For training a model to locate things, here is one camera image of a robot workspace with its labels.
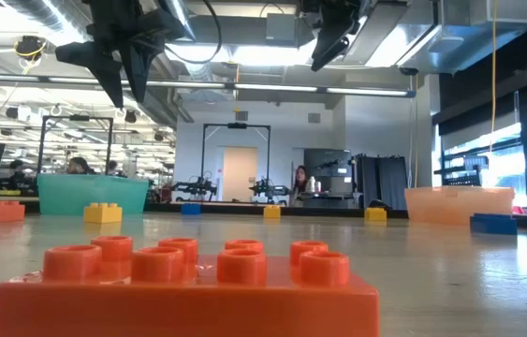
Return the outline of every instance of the door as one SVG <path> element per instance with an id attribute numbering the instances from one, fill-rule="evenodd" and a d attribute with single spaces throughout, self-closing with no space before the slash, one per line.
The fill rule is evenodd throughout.
<path id="1" fill-rule="evenodd" d="M 256 181 L 256 148 L 226 147 L 224 152 L 224 201 L 251 201 L 248 189 Z"/>

